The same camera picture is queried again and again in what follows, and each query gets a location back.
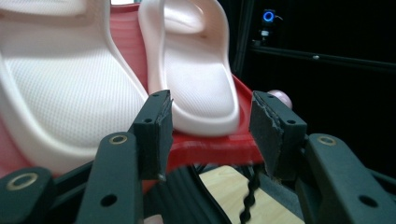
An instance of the black rubber pad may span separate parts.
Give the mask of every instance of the black rubber pad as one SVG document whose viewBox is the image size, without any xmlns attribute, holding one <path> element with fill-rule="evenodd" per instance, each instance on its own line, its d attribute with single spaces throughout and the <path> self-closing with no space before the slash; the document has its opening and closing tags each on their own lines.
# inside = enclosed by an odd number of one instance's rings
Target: black rubber pad
<svg viewBox="0 0 396 224">
<path fill-rule="evenodd" d="M 165 224 L 231 223 L 192 166 L 180 167 L 144 196 L 145 217 L 161 214 Z"/>
</svg>

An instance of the wooden board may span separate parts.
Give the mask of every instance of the wooden board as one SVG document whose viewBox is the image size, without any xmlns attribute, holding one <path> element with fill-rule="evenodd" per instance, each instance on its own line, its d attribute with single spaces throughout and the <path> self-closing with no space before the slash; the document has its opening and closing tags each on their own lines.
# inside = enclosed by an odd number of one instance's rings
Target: wooden board
<svg viewBox="0 0 396 224">
<path fill-rule="evenodd" d="M 240 223 L 239 214 L 244 209 L 243 200 L 248 194 L 248 180 L 231 166 L 221 166 L 200 177 L 231 222 Z M 251 220 L 248 224 L 304 223 L 261 189 L 256 190 L 255 198 L 256 203 L 250 209 Z"/>
</svg>

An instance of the blue light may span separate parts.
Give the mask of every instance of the blue light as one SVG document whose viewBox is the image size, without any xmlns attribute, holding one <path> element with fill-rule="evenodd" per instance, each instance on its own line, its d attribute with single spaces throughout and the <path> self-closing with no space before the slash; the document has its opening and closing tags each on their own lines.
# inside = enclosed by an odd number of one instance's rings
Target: blue light
<svg viewBox="0 0 396 224">
<path fill-rule="evenodd" d="M 262 15 L 262 19 L 268 22 L 274 21 L 274 17 L 275 17 L 274 13 L 270 11 L 267 11 L 264 13 L 264 15 Z"/>
</svg>

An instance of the mounting hole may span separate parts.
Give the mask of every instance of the mounting hole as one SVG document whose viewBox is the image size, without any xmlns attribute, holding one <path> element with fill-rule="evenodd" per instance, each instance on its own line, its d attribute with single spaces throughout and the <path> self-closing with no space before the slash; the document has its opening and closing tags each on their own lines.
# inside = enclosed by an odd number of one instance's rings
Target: mounting hole
<svg viewBox="0 0 396 224">
<path fill-rule="evenodd" d="M 105 196 L 101 201 L 100 204 L 103 207 L 109 207 L 111 205 L 113 205 L 115 202 L 117 201 L 117 196 L 114 194 L 109 194 L 107 196 Z"/>
<path fill-rule="evenodd" d="M 7 183 L 7 189 L 8 190 L 24 189 L 35 183 L 37 179 L 38 179 L 38 174 L 36 173 L 27 173 L 23 175 L 18 175 L 12 178 Z"/>
<path fill-rule="evenodd" d="M 110 144 L 113 144 L 113 145 L 119 145 L 119 144 L 126 142 L 127 139 L 128 139 L 128 137 L 125 135 L 116 135 L 116 136 L 113 136 L 112 138 L 110 138 L 109 142 L 110 142 Z"/>
<path fill-rule="evenodd" d="M 378 203 L 374 199 L 370 198 L 369 196 L 361 195 L 361 196 L 359 196 L 359 200 L 361 200 L 361 202 L 366 204 L 367 206 L 378 207 Z"/>
<path fill-rule="evenodd" d="M 319 136 L 318 137 L 318 141 L 321 144 L 326 145 L 326 146 L 330 146 L 330 147 L 335 146 L 335 144 L 337 144 L 333 138 L 331 138 L 329 136 L 324 136 L 324 135 Z"/>
</svg>

